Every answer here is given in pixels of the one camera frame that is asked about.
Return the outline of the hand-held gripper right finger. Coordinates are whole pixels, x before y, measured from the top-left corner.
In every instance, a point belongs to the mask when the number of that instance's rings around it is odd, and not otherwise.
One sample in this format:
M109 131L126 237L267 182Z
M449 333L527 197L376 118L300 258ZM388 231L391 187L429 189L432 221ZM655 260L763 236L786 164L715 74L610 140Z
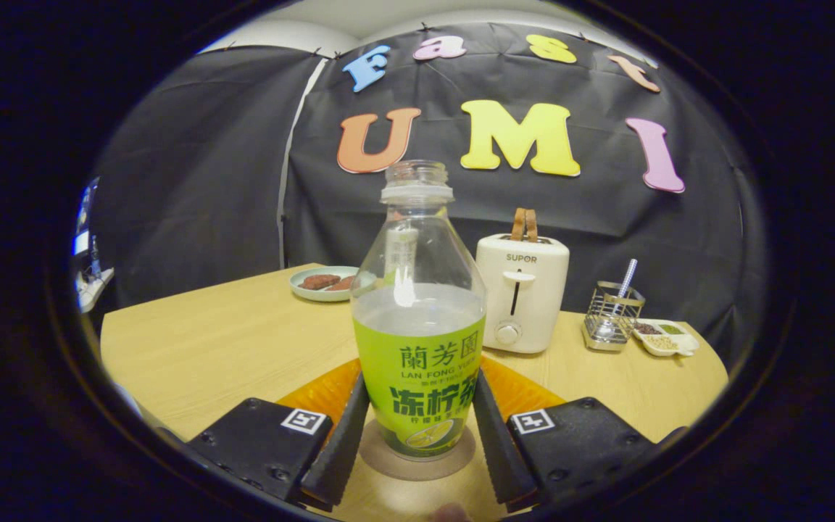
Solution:
M491 485L507 508L583 497L658 452L598 399L561 399L489 357L473 407Z

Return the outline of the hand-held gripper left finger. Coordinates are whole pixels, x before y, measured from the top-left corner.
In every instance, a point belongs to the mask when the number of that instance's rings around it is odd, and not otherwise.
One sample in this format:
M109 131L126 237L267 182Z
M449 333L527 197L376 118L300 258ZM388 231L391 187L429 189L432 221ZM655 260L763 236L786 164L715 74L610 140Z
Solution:
M276 401L242 400L188 442L203 463L276 499L334 508L357 459L369 396L360 360Z

